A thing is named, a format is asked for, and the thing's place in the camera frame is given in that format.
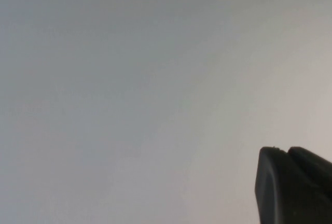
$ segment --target white wall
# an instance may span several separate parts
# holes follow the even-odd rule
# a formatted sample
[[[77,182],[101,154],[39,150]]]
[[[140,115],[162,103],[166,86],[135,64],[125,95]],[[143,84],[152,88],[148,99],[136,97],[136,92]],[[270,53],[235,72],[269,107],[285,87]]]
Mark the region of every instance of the white wall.
[[[258,223],[262,146],[332,160],[332,0],[0,0],[1,223]]]

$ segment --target gray surface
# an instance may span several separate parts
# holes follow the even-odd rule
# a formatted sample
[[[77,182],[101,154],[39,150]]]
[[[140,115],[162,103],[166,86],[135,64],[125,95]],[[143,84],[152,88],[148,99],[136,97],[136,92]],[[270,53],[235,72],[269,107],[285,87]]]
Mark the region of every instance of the gray surface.
[[[0,0],[1,223],[258,223],[263,145],[332,159],[332,0]]]

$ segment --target black object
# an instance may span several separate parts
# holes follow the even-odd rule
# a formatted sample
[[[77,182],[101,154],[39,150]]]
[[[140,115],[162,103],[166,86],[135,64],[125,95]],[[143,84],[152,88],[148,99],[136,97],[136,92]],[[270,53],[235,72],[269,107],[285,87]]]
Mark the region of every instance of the black object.
[[[255,193],[261,224],[332,224],[332,163],[301,147],[263,147]]]

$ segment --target black plastic object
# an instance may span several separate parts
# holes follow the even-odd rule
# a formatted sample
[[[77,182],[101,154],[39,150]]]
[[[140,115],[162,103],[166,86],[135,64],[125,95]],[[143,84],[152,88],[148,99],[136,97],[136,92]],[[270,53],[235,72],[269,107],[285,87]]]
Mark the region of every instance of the black plastic object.
[[[301,147],[263,147],[255,193],[261,224],[332,224],[332,163]]]

